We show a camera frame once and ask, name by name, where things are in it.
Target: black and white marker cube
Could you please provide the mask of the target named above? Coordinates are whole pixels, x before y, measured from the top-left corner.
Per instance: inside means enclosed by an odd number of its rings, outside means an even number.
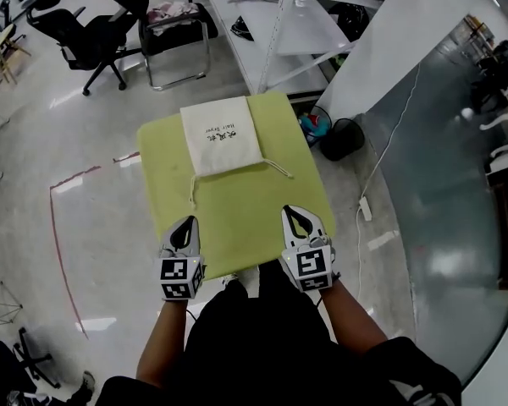
[[[295,285],[302,292],[328,288],[333,284],[331,245],[305,249],[289,248],[282,252],[282,258],[294,278]]]
[[[194,299],[203,281],[203,258],[157,259],[157,274],[167,301]]]

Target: white cable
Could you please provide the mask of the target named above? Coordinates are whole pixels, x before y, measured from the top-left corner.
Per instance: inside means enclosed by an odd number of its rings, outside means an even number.
[[[367,192],[367,188],[369,186],[369,183],[371,182],[371,178],[373,177],[374,172],[376,172],[378,166],[380,165],[380,162],[382,162],[382,160],[384,159],[384,155],[386,154],[386,152],[389,149],[389,145],[391,144],[391,140],[393,139],[393,135],[395,134],[395,131],[397,130],[397,128],[399,128],[400,122],[402,121],[403,116],[405,115],[406,110],[408,109],[408,103],[412,99],[412,95],[413,95],[414,90],[416,89],[416,86],[417,86],[417,78],[418,78],[418,76],[420,74],[420,68],[421,68],[421,66],[422,66],[422,63],[420,62],[417,65],[416,78],[414,79],[414,85],[412,86],[412,88],[410,90],[410,94],[408,95],[408,99],[406,100],[405,108],[403,109],[402,113],[400,114],[400,117],[399,117],[399,120],[397,121],[396,126],[394,126],[394,128],[391,130],[391,134],[389,135],[388,143],[384,147],[384,150],[382,151],[382,155],[380,155],[380,158],[378,159],[376,165],[374,166],[373,170],[371,171],[371,174],[369,174],[369,177],[367,178],[367,181],[365,182],[365,187],[363,188],[362,194],[359,196],[359,200],[361,200],[363,198],[363,196],[365,195],[365,193]],[[358,273],[359,289],[357,291],[357,301],[359,301],[359,298],[360,298],[360,296],[362,294],[362,249],[361,249],[361,246],[362,246],[362,231],[359,228],[359,211],[360,210],[361,210],[361,207],[358,206],[357,207],[357,211],[356,211],[357,259],[359,260],[359,273]]]

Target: person's arm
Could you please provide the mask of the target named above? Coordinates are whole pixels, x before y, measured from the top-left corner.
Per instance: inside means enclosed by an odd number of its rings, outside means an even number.
[[[388,339],[339,280],[332,287],[320,290],[320,294],[341,346],[363,355]]]
[[[188,301],[166,302],[141,354],[135,378],[165,388],[169,372],[185,348]]]

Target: white sneaker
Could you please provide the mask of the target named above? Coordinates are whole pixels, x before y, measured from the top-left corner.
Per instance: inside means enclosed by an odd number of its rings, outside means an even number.
[[[239,280],[239,277],[235,272],[233,274],[229,274],[220,278],[220,281],[222,282],[224,287],[227,287],[229,282],[234,280]]]

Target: drawstring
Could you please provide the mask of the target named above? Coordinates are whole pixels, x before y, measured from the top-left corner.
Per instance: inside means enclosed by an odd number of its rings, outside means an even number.
[[[194,174],[192,176],[192,179],[190,179],[190,199],[188,199],[192,209],[196,209],[196,202],[194,201],[194,191],[195,190],[196,190],[196,175]]]
[[[263,158],[263,162],[266,162],[270,166],[275,167],[277,170],[279,170],[286,178],[293,178],[294,176],[292,173],[288,173],[286,170],[284,170],[279,164],[277,164],[275,161],[271,161],[270,159]]]
[[[271,161],[270,159],[263,158],[263,162],[266,162],[270,166],[275,167],[277,170],[279,170],[286,178],[293,178],[294,176],[284,170],[279,164],[277,164],[275,161]],[[190,202],[190,206],[192,209],[196,209],[196,202],[194,200],[194,192],[196,191],[196,175],[194,174],[192,176],[192,179],[190,179],[190,199],[188,201]]]

